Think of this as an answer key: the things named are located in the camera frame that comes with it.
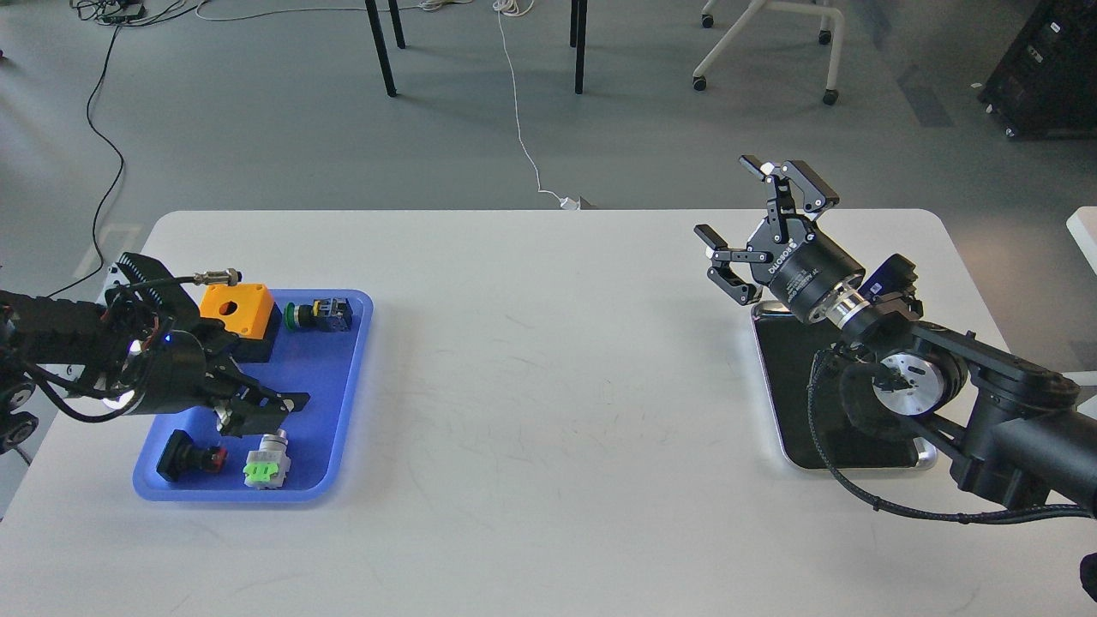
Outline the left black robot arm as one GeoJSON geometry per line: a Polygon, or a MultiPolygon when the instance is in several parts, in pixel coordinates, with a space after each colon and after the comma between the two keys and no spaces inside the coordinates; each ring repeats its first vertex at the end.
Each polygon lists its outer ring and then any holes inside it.
{"type": "Polygon", "coordinates": [[[278,431],[305,410],[308,393],[279,392],[244,374],[236,359],[249,349],[244,334],[203,315],[183,289],[238,285],[238,271],[176,277],[132,251],[117,268],[121,280],[102,303],[3,292],[4,452],[38,428],[23,410],[35,392],[86,424],[204,407],[231,437],[278,431]]]}

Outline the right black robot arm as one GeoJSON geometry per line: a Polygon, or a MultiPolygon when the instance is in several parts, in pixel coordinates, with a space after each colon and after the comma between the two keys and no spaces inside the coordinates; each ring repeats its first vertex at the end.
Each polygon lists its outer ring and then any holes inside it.
{"type": "Polygon", "coordinates": [[[811,374],[811,354],[838,339],[800,325],[821,284],[861,270],[818,223],[793,213],[778,172],[764,223],[724,213],[751,234],[730,249],[698,229],[710,276],[736,298],[753,277],[779,303],[753,315],[690,308],[701,344],[683,386],[704,407],[698,444],[702,511],[669,571],[681,614],[1094,614],[1094,420],[1074,410],[1062,375],[932,324],[909,327],[913,267],[895,259],[883,284],[887,319],[856,308],[845,349],[811,374]],[[782,302],[791,298],[792,308],[782,302]]]}

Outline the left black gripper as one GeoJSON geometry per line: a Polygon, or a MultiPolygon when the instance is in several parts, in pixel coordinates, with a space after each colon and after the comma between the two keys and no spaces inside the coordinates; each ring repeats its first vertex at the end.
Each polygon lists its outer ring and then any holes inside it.
{"type": "Polygon", "coordinates": [[[131,416],[214,410],[220,436],[278,434],[295,411],[309,405],[309,392],[279,392],[244,375],[227,350],[207,354],[195,335],[173,330],[133,356],[131,416]]]}

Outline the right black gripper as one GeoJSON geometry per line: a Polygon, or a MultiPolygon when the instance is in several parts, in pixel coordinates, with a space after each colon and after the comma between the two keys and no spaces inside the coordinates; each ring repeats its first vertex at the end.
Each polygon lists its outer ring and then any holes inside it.
{"type": "Polygon", "coordinates": [[[694,234],[708,247],[708,278],[740,306],[758,303],[768,289],[796,319],[829,319],[842,325],[866,308],[857,288],[866,268],[815,225],[840,197],[806,161],[764,162],[750,153],[740,165],[768,186],[765,218],[747,250],[732,250],[706,224],[694,234]],[[753,281],[734,273],[732,263],[751,263],[753,281]]]}

